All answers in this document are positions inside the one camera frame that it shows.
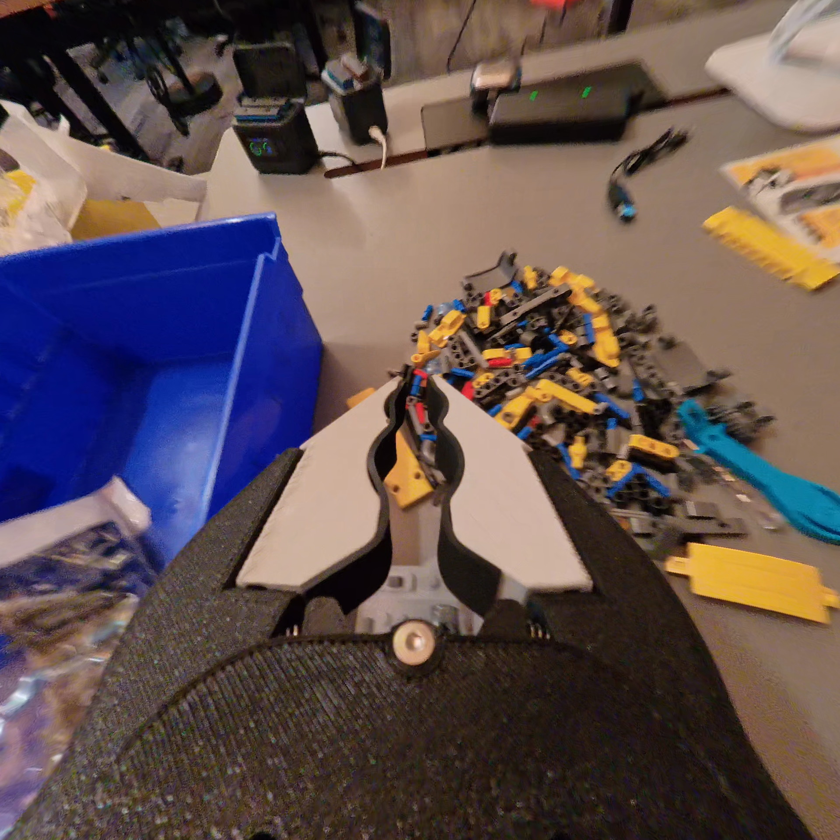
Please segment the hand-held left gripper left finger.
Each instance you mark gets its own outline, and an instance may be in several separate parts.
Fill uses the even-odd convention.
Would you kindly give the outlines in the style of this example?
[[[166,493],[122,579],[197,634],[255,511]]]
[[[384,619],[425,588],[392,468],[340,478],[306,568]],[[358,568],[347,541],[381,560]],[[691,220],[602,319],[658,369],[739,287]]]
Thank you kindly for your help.
[[[310,437],[236,585],[330,597],[344,614],[373,595],[392,564],[385,478],[403,423],[404,379],[395,377]]]

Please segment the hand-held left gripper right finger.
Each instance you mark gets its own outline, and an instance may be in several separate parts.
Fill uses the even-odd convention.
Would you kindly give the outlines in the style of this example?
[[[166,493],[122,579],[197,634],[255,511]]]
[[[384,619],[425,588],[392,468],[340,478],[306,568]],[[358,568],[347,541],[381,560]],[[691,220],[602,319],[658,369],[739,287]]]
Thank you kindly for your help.
[[[447,588],[482,618],[501,601],[593,592],[529,447],[441,374],[425,402],[444,478],[437,565]]]

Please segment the pile of small building bricks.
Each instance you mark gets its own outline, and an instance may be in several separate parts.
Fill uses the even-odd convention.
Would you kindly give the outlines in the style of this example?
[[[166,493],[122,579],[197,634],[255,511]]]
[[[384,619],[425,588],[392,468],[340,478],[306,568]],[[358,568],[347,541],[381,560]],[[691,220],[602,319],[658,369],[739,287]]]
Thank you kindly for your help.
[[[455,299],[427,305],[409,341],[405,422],[385,478],[402,509],[443,494],[427,407],[428,383],[441,375],[527,450],[549,456],[650,549],[667,538],[744,535],[698,497],[700,483],[727,489],[766,531],[785,525],[756,490],[688,439],[678,409],[714,391],[728,372],[702,365],[691,379],[669,372],[654,350],[688,347],[660,333],[654,305],[633,310],[585,275],[520,266],[504,251],[491,268],[464,277]]]

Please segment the blue plastic bin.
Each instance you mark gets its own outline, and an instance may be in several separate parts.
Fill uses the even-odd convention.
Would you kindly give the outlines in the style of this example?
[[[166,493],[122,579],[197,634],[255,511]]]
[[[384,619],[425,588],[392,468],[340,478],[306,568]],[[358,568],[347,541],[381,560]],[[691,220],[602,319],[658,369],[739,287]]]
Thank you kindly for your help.
[[[312,433],[322,341],[273,213],[2,258],[2,521],[118,477],[168,564]]]

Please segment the teal plastic brick tool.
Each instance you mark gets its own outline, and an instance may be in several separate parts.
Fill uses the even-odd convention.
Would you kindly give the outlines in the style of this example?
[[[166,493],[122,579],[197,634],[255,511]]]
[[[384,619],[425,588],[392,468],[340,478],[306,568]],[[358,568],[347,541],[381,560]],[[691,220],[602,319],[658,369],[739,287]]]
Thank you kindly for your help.
[[[713,423],[694,400],[684,401],[676,414],[699,454],[756,489],[795,530],[839,544],[839,496],[834,490],[773,466]]]

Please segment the yellow plastic panel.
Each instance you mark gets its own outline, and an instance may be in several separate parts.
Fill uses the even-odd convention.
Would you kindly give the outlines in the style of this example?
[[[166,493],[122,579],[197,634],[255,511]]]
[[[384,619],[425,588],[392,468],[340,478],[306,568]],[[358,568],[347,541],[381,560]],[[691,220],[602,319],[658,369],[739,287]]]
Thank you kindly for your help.
[[[807,622],[829,624],[839,609],[817,568],[766,554],[689,543],[667,558],[665,572],[687,578],[695,595]]]
[[[762,270],[805,291],[818,291],[839,277],[836,264],[734,206],[709,216],[702,228]]]

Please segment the clear plastic parts bag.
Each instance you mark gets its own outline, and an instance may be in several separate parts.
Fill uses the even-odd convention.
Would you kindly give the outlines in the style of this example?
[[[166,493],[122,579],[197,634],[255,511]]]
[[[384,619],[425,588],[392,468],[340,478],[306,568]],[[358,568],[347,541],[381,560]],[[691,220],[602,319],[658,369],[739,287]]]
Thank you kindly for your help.
[[[2,523],[1,837],[56,768],[158,575],[151,511],[114,476]]]

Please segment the yellow box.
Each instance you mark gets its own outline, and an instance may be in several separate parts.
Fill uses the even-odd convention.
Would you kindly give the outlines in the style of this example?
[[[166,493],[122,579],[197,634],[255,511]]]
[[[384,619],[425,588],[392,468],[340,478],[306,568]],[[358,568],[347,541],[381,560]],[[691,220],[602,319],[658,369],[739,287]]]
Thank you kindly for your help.
[[[130,199],[86,199],[70,229],[75,242],[160,229],[145,203]]]

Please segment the black battery charger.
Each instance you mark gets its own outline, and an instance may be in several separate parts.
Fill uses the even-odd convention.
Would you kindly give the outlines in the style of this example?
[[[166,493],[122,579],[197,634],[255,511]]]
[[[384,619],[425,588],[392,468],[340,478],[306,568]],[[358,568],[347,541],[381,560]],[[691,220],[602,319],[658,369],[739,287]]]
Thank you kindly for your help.
[[[321,80],[333,117],[354,144],[385,142],[388,119],[381,70],[347,52],[327,62]]]
[[[302,100],[245,98],[234,111],[234,132],[250,163],[263,175],[303,175],[321,152]]]

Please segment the white plastic bag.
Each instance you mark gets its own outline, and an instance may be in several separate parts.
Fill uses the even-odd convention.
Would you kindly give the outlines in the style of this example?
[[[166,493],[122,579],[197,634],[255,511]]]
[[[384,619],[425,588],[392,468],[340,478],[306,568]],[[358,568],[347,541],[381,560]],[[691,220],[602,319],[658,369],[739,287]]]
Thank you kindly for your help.
[[[74,242],[70,229],[91,200],[145,203],[161,228],[196,220],[207,184],[74,140],[67,128],[39,126],[2,101],[1,253]]]

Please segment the black power adapter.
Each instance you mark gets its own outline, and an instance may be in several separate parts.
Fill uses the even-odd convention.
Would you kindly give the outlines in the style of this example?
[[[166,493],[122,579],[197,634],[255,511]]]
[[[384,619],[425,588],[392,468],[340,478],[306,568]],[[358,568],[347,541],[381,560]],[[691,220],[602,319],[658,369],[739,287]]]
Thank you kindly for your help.
[[[585,70],[501,93],[488,118],[492,145],[619,141],[648,94],[658,90],[638,63]]]

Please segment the printed instruction booklet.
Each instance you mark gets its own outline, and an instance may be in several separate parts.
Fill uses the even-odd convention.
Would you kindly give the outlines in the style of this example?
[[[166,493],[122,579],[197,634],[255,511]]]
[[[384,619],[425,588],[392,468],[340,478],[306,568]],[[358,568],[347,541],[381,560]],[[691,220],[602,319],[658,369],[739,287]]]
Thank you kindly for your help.
[[[838,133],[731,161],[720,172],[766,222],[838,264]]]

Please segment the small grey device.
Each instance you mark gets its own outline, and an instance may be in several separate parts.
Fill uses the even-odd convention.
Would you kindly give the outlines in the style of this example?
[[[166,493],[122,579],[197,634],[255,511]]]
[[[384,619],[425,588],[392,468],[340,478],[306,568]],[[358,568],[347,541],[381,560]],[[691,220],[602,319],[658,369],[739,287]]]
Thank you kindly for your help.
[[[501,94],[520,90],[522,65],[519,58],[497,58],[481,61],[469,80],[471,111],[486,114],[491,103]]]

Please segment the white lamp base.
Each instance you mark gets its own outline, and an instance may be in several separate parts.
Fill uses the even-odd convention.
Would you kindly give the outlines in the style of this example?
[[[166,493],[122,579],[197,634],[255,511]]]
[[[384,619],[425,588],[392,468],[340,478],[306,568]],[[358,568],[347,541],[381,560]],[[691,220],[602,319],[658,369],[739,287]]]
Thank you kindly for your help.
[[[774,30],[715,50],[708,76],[772,124],[839,128],[839,2],[794,3]]]

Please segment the black metal frame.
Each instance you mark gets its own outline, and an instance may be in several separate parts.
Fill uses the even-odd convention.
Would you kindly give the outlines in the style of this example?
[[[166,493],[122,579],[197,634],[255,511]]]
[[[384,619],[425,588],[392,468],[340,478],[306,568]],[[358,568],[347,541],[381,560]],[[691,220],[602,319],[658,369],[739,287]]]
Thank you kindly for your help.
[[[147,83],[174,126],[187,136],[188,120],[218,105],[224,92],[212,73],[186,72],[163,32],[163,25],[175,18],[186,20],[188,13],[209,5],[210,2],[169,1],[2,2],[2,67],[10,69],[27,94],[48,112],[65,116],[73,130],[85,132],[79,118],[56,92],[55,82],[37,71],[36,64],[47,60],[119,151],[150,162],[144,147],[70,51],[111,39],[123,41],[130,49],[136,38],[156,44],[173,69],[176,82],[166,83],[161,73],[151,67],[145,72]]]

